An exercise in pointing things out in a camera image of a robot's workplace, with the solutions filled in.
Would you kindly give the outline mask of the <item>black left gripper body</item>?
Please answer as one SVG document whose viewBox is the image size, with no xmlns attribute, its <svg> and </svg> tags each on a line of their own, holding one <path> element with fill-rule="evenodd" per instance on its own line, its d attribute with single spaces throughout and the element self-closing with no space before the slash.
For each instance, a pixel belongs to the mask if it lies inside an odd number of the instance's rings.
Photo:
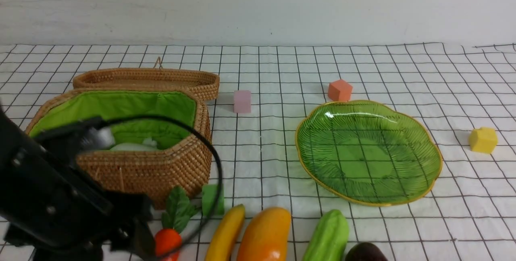
<svg viewBox="0 0 516 261">
<path fill-rule="evenodd" d="M 102 245 L 155 257 L 145 194 L 107 190 L 78 155 L 113 143 L 108 123 L 91 117 L 31 138 L 1 112 L 1 216 L 5 241 L 33 246 L 35 261 L 102 261 Z"/>
</svg>

